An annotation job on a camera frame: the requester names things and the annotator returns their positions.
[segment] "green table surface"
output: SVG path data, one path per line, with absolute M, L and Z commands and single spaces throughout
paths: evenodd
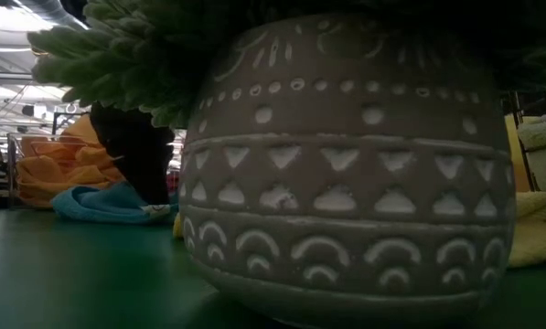
M 509 271 L 491 304 L 461 327 L 546 329 L 546 265 Z M 287 327 L 201 280 L 171 228 L 2 210 L 0 328 Z

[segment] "metal rack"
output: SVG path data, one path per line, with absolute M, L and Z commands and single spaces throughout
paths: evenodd
M 525 114 L 537 110 L 541 110 L 540 113 L 546 114 L 546 91 L 544 91 L 543 93 L 537 93 L 536 95 L 539 95 L 538 99 L 528 104 L 523 104 L 522 97 L 517 91 L 511 91 L 506 95 L 504 101 L 506 101 L 505 103 L 508 105 L 509 111 L 512 113 L 514 123 L 517 129 L 521 124 L 523 124 L 522 117 Z M 530 170 L 528 153 L 538 151 L 539 149 L 527 150 L 520 139 L 519 147 L 522 153 L 523 163 L 525 166 L 525 171 L 527 173 L 527 180 L 529 181 L 530 190 L 538 191 L 539 186 L 537 185 L 537 181 L 535 180 L 535 175 Z

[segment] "green leaf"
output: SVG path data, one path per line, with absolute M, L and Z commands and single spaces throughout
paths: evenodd
M 72 52 L 62 43 L 59 43 L 50 31 L 29 32 L 27 40 L 31 46 L 61 58 L 77 58 L 79 55 Z
M 70 90 L 68 90 L 61 100 L 63 102 L 74 102 L 81 98 L 82 94 L 84 92 L 83 88 L 80 87 L 73 87 Z
M 134 60 L 134 47 L 138 41 L 132 37 L 118 37 L 110 43 L 110 51 L 121 58 Z

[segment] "ceramic pot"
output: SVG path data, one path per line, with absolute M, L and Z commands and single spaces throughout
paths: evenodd
M 187 131 L 185 239 L 222 292 L 300 326 L 447 321 L 503 275 L 515 220 L 490 70 L 362 15 L 244 33 Z

